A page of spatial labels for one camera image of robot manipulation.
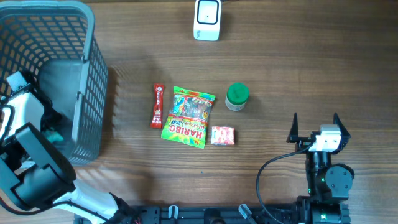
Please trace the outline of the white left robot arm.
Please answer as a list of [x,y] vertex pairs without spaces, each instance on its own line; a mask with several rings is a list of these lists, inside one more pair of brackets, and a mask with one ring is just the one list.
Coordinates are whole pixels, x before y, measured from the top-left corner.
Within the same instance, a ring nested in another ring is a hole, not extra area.
[[63,116],[29,71],[6,78],[10,96],[1,98],[1,190],[8,212],[29,216],[62,209],[91,223],[139,223],[139,213],[112,193],[76,177],[68,159],[50,142]]

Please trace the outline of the green-lid white jar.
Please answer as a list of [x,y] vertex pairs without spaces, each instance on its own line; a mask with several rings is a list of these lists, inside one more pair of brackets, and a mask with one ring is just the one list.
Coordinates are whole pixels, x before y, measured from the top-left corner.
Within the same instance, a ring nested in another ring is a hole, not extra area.
[[239,111],[245,107],[248,98],[247,86],[243,83],[234,83],[228,88],[225,104],[231,111]]

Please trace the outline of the red coffee stick sachet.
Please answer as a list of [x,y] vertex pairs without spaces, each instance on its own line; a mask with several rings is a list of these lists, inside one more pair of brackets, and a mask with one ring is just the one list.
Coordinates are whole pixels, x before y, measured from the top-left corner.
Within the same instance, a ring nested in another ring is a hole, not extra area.
[[156,83],[154,85],[155,93],[155,105],[152,115],[151,128],[161,129],[162,128],[162,112],[163,112],[163,95],[165,86],[163,84]]

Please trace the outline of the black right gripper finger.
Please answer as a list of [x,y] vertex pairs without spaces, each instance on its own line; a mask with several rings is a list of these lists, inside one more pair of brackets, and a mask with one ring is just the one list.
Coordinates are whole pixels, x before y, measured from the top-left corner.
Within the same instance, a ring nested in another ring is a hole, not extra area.
[[350,133],[348,132],[348,130],[345,128],[345,126],[341,122],[341,120],[338,116],[338,113],[334,113],[334,115],[333,115],[333,124],[335,124],[339,127],[342,139],[349,140],[351,138]]
[[290,128],[286,142],[287,143],[296,143],[298,141],[299,141],[298,117],[297,117],[297,113],[294,113],[294,117],[292,120],[292,126]]

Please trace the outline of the Haribo gummy candy bag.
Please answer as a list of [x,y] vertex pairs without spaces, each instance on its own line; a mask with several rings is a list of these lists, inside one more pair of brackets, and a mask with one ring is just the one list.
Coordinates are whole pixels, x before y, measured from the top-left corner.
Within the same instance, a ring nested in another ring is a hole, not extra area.
[[161,138],[203,149],[215,95],[174,87],[172,106]]

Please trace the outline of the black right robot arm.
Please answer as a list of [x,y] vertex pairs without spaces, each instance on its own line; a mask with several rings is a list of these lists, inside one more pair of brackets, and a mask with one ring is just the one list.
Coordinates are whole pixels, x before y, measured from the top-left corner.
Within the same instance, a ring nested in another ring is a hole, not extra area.
[[331,161],[332,155],[342,151],[350,138],[350,133],[337,114],[333,116],[333,124],[323,124],[309,137],[302,137],[299,135],[297,114],[294,114],[287,142],[295,144],[295,152],[306,155],[309,196],[297,198],[293,206],[292,223],[351,223],[349,208],[344,202],[349,199],[354,170]]

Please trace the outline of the teal tissue pack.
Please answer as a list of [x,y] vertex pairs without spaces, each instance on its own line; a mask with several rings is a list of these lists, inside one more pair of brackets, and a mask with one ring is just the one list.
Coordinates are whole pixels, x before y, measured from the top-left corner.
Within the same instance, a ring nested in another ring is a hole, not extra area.
[[61,142],[64,140],[63,136],[59,132],[52,129],[47,129],[43,131],[42,134],[50,143]]

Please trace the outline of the red small candy pack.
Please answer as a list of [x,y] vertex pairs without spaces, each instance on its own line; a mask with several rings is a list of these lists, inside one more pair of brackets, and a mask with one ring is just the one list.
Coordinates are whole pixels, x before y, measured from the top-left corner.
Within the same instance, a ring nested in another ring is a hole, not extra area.
[[213,126],[211,128],[211,144],[222,146],[234,145],[234,128],[226,126]]

